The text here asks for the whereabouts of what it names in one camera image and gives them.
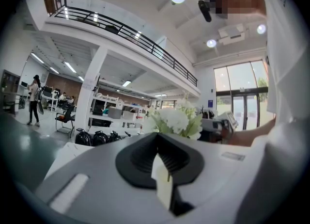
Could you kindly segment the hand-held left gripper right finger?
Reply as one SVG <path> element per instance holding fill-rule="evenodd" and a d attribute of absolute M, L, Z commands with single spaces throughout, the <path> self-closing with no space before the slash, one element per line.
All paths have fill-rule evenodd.
<path fill-rule="evenodd" d="M 194 182 L 204 168 L 202 154 L 180 138 L 166 134 L 156 136 L 159 156 L 172 177 L 175 186 Z"/>

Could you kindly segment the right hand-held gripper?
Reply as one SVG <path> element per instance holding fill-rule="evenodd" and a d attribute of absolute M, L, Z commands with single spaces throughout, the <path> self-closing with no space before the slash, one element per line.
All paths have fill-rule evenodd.
<path fill-rule="evenodd" d="M 232 111 L 226 111 L 213 119 L 201 120 L 201 141 L 227 144 L 235 132 L 238 123 Z"/>

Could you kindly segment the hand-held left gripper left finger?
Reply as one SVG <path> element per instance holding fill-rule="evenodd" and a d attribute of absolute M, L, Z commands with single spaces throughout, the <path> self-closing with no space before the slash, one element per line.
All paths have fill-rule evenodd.
<path fill-rule="evenodd" d="M 157 133 L 125 139 L 128 141 L 128 146 L 117 154 L 115 166 L 128 184 L 141 189 L 156 189 L 156 181 L 151 177 L 157 154 L 156 139 Z"/>

